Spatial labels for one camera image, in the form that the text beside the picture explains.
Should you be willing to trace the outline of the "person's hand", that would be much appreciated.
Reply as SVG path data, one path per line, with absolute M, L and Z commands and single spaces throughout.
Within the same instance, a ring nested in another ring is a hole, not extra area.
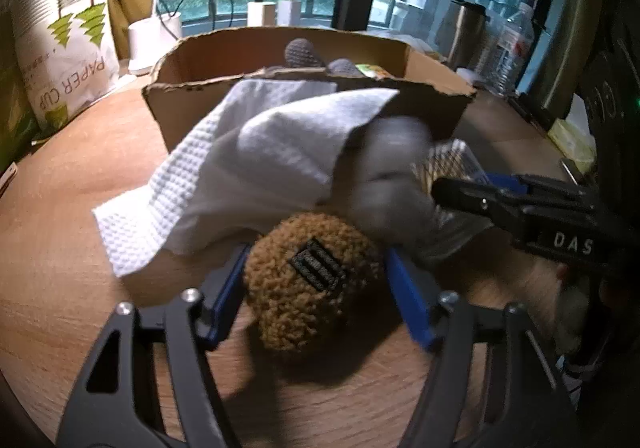
M 560 263 L 555 269 L 559 293 L 555 302 L 553 341 L 558 354 L 578 349 L 590 304 L 590 281 L 580 270 Z

